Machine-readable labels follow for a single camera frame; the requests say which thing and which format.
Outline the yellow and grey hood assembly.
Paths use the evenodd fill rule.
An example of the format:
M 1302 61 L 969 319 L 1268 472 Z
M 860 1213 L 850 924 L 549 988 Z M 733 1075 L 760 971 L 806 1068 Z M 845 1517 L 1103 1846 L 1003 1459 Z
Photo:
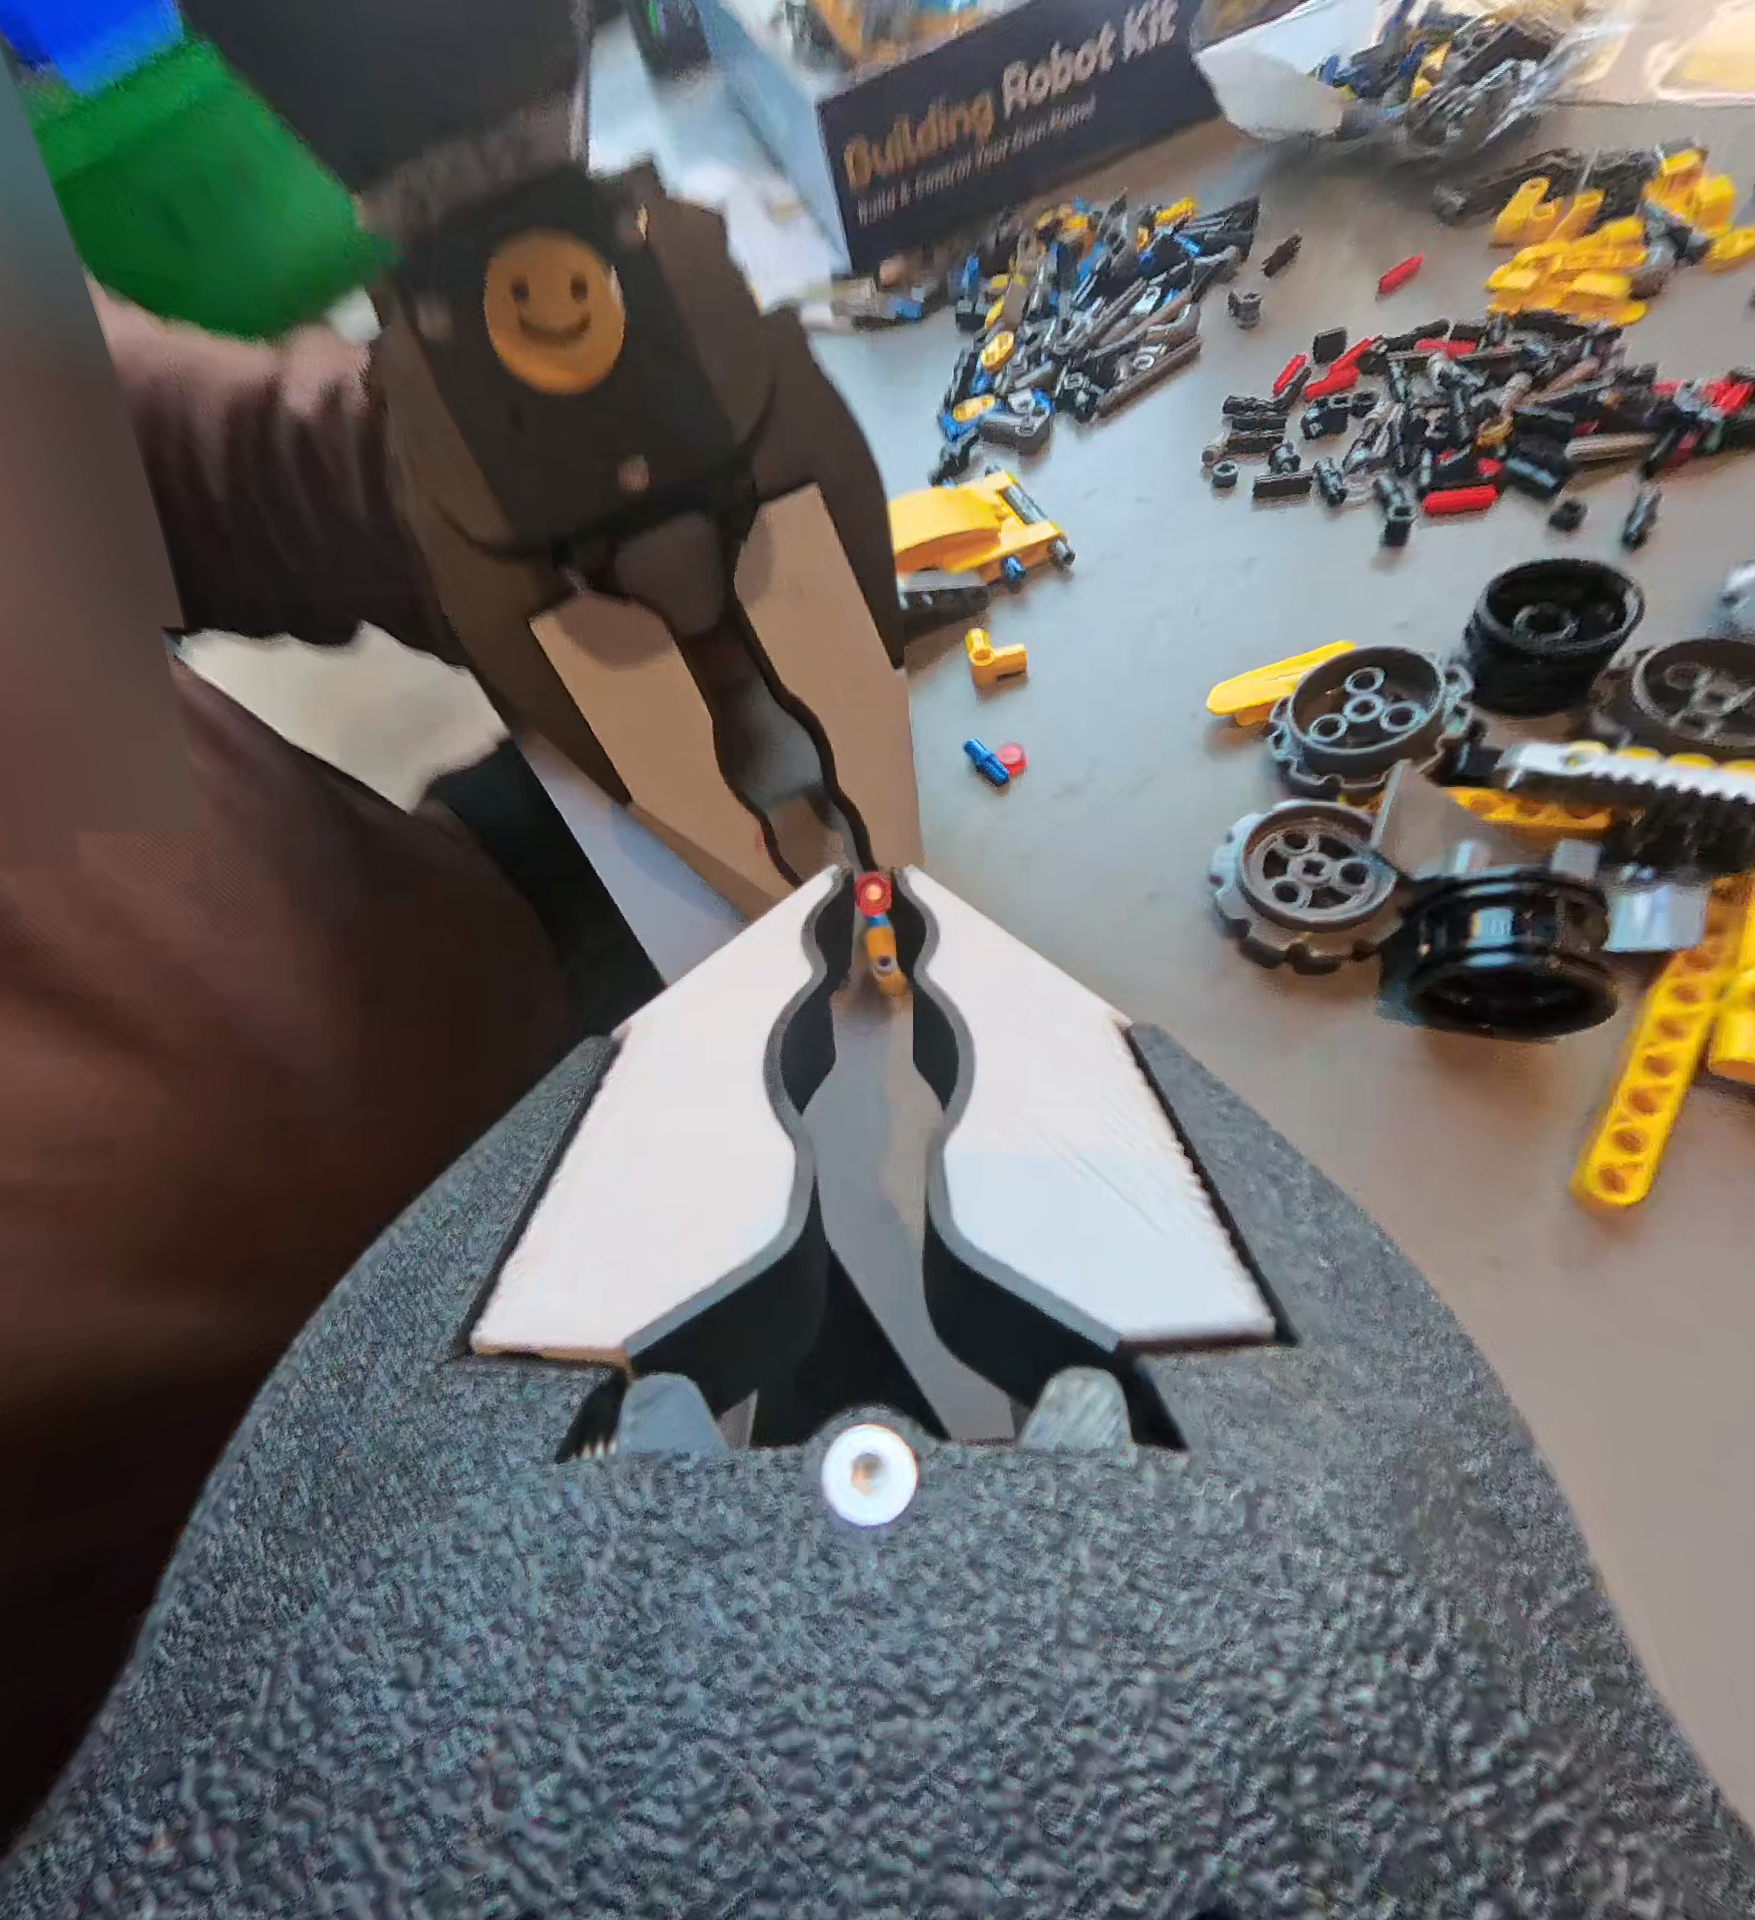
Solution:
M 1078 564 L 1062 523 L 1008 467 L 898 496 L 889 504 L 894 572 L 903 611 L 921 625 L 986 611 L 1039 567 Z

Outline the cluster of grey sprocket wheels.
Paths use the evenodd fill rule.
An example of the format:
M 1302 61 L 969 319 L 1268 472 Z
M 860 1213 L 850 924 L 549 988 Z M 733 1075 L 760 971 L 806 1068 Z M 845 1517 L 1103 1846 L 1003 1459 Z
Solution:
M 1355 645 L 1310 671 L 1258 727 L 1283 800 L 1236 822 L 1207 869 L 1231 941 L 1265 968 L 1300 973 L 1385 948 L 1402 910 L 1370 830 L 1397 769 L 1472 784 L 1516 744 L 1581 739 L 1755 759 L 1755 558 L 1727 575 L 1706 633 L 1643 640 L 1640 628 L 1579 708 L 1545 718 L 1480 708 L 1462 640 L 1450 655 Z

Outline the person's left forearm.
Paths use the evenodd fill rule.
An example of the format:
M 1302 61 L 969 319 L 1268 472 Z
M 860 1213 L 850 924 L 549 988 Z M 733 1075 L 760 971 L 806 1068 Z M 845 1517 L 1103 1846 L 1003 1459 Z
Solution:
M 184 632 L 454 645 L 393 496 L 371 349 L 325 326 L 242 341 L 102 295 Z

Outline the pile of black red pins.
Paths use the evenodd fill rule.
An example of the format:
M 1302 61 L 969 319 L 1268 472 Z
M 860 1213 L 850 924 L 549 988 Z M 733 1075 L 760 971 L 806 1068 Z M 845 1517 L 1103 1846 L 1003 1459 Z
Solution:
M 1623 475 L 1615 540 L 1638 552 L 1672 475 L 1755 453 L 1755 365 L 1665 372 L 1633 348 L 1637 324 L 1484 309 L 1361 339 L 1329 331 L 1273 392 L 1222 407 L 1203 482 L 1263 506 L 1368 501 L 1382 543 L 1404 547 L 1426 521 L 1479 519 L 1506 499 L 1575 533 L 1599 479 Z

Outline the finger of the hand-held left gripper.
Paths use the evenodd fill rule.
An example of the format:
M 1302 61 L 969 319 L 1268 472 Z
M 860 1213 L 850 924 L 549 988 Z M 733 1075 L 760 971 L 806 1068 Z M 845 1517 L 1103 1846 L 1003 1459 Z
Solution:
M 529 632 L 609 759 L 626 813 L 746 919 L 782 903 L 797 883 L 729 786 L 712 711 L 665 620 L 582 589 L 536 611 Z
M 774 698 L 818 756 L 858 861 L 921 861 L 913 710 L 818 484 L 763 502 L 736 560 L 746 637 Z

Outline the person's black trouser legs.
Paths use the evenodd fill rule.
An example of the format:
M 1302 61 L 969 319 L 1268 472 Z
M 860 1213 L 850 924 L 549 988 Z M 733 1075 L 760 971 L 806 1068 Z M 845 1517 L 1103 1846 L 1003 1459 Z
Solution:
M 536 769 L 510 739 L 437 776 L 422 803 L 456 820 L 534 912 L 582 1031 L 610 1034 L 663 990 L 650 951 Z

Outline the dark kit box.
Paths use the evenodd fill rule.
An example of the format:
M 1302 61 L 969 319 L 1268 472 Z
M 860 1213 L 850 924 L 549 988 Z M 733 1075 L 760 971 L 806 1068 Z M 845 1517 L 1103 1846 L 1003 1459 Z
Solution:
M 847 83 L 818 137 L 850 265 L 957 236 L 1214 120 L 1200 1 L 1033 1 Z

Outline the plastic bag of parts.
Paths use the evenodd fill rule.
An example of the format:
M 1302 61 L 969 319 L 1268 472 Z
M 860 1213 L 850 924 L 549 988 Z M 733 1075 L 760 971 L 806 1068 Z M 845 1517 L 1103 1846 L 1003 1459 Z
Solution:
M 1535 124 L 1591 78 L 1626 16 L 1587 1 L 1203 3 L 1193 62 L 1263 142 L 1451 161 Z

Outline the grey desk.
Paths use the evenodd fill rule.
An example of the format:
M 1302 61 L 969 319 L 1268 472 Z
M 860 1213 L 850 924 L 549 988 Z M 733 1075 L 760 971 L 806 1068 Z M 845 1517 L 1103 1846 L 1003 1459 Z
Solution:
M 1558 540 L 1509 501 L 1378 545 L 1377 511 L 1214 496 L 1200 446 L 1225 395 L 1265 392 L 1322 329 L 1467 316 L 1484 227 L 1366 156 L 1293 156 L 1224 124 L 1130 156 L 1088 195 L 1263 195 L 1299 232 L 1258 329 L 1207 305 L 1203 356 L 1115 419 L 1066 419 L 1033 491 L 1078 552 L 994 603 L 1027 684 L 986 694 L 957 640 L 913 650 L 932 869 L 1191 1055 L 1295 1140 L 1423 1270 L 1550 1452 L 1659 1692 L 1755 1829 L 1755 1092 L 1708 1075 L 1659 1180 L 1613 1219 L 1572 1197 L 1632 1014 L 1560 1043 L 1490 1043 L 1378 1012 L 1375 973 L 1244 959 L 1203 885 L 1220 835 L 1271 800 L 1259 742 L 1203 720 L 1214 681 L 1334 638 L 1455 645 L 1484 584 L 1548 552 L 1611 558 L 1652 637 L 1701 633 L 1755 555 L 1755 453 L 1664 489 L 1642 552 L 1615 545 L 1633 484 Z M 1665 372 L 1755 365 L 1755 266 L 1681 275 L 1635 331 Z M 962 742 L 1027 749 L 994 788 Z

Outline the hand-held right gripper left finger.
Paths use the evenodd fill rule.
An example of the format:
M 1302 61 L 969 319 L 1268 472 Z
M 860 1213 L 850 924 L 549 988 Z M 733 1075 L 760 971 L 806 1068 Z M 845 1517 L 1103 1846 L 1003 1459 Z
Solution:
M 828 1298 L 806 1106 L 835 1065 L 850 869 L 830 866 L 614 1033 L 468 1345 L 706 1396 L 784 1379 Z

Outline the pile of yellow connectors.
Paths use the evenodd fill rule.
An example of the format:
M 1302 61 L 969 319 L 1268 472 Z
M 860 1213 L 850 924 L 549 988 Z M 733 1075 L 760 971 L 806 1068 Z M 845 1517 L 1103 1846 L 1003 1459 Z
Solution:
M 1691 139 L 1535 151 L 1443 180 L 1431 208 L 1450 227 L 1487 225 L 1487 312 L 1507 321 L 1633 326 L 1676 271 L 1755 261 L 1754 202 Z

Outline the person's brown shirt torso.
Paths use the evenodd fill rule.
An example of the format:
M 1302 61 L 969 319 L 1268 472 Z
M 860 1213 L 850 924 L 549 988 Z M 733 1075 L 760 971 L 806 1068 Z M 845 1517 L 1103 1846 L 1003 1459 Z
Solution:
M 0 873 L 0 1850 L 257 1383 L 578 1029 L 466 824 L 172 684 L 201 824 Z

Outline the black wheel rim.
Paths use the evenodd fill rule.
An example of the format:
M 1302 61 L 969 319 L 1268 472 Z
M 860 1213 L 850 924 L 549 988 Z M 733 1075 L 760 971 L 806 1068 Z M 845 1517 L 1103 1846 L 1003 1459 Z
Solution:
M 1467 616 L 1462 652 L 1475 703 L 1499 715 L 1579 708 L 1643 620 L 1643 589 L 1621 567 L 1543 558 L 1494 575 Z

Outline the yellow vehicle chassis assembly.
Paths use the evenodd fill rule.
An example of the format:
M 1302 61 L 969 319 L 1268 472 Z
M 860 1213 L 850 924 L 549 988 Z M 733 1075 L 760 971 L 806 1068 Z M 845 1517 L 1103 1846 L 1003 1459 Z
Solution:
M 1642 1204 L 1703 1075 L 1755 1092 L 1755 759 L 1521 742 L 1472 784 L 1390 776 L 1370 846 L 1402 919 L 1387 1004 L 1509 1043 L 1633 1002 L 1572 1194 Z

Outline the yellow curved panel piece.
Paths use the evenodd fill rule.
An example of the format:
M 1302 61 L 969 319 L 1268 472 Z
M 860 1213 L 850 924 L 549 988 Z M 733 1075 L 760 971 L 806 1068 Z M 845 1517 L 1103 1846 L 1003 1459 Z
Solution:
M 1356 647 L 1348 638 L 1341 638 L 1249 667 L 1210 688 L 1210 693 L 1205 694 L 1205 711 L 1241 732 L 1258 732 L 1270 722 L 1275 705 L 1288 698 L 1310 671 L 1331 664 L 1332 659 L 1348 655 Z

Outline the yellow connector with blue pin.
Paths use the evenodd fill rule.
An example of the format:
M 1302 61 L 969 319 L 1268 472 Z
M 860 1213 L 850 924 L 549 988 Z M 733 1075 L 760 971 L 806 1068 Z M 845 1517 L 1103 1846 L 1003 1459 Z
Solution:
M 884 995 L 901 1000 L 911 993 L 901 956 L 899 932 L 896 932 L 894 910 L 887 919 L 865 919 L 857 912 L 858 936 L 865 951 L 865 968 Z

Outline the pile of blue black pieces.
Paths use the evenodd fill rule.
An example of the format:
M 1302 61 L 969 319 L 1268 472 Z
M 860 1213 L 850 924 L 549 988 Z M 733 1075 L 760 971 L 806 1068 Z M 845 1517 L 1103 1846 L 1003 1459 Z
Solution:
M 1259 195 L 1212 208 L 1191 195 L 1057 202 L 835 280 L 799 316 L 818 334 L 950 319 L 960 348 L 938 399 L 930 474 L 950 485 L 983 451 L 1044 453 L 1057 419 L 1105 419 L 1186 366 L 1203 351 L 1212 290 L 1225 290 L 1231 322 L 1256 322 L 1263 285 L 1237 282 L 1259 227 Z

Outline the green object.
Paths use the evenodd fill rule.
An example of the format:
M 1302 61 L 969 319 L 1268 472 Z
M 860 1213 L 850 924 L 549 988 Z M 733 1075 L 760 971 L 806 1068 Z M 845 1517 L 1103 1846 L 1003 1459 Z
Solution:
M 84 268 L 157 316 L 269 339 L 393 261 L 345 183 L 203 35 L 91 93 L 29 78 L 21 95 Z

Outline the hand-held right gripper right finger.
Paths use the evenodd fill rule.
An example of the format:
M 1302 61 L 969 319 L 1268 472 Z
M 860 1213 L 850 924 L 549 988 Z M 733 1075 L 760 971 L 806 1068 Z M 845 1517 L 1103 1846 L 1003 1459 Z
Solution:
M 1278 1308 L 1130 1016 L 921 868 L 894 875 L 913 1067 L 938 1102 L 921 1296 L 1013 1401 L 1057 1372 L 1266 1347 Z

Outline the sticker sheet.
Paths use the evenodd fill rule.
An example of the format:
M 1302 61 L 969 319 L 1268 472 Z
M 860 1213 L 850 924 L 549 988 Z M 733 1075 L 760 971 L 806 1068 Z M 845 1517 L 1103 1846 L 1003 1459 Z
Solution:
M 1606 39 L 1572 93 L 1608 105 L 1755 105 L 1755 1 L 1609 3 Z

